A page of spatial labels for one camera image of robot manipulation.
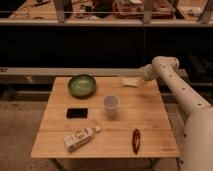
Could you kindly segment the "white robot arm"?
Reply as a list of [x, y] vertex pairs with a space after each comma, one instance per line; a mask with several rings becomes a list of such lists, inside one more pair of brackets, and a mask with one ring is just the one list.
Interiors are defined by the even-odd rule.
[[146, 81], [160, 77], [188, 115], [180, 171], [213, 171], [213, 105], [178, 76], [178, 68], [176, 57], [157, 56], [140, 73]]

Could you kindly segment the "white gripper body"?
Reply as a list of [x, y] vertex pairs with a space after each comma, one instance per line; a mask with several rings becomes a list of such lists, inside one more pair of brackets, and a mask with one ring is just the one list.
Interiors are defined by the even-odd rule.
[[139, 71], [145, 81], [151, 81], [155, 78], [155, 73], [151, 65], [143, 66], [139, 69]]

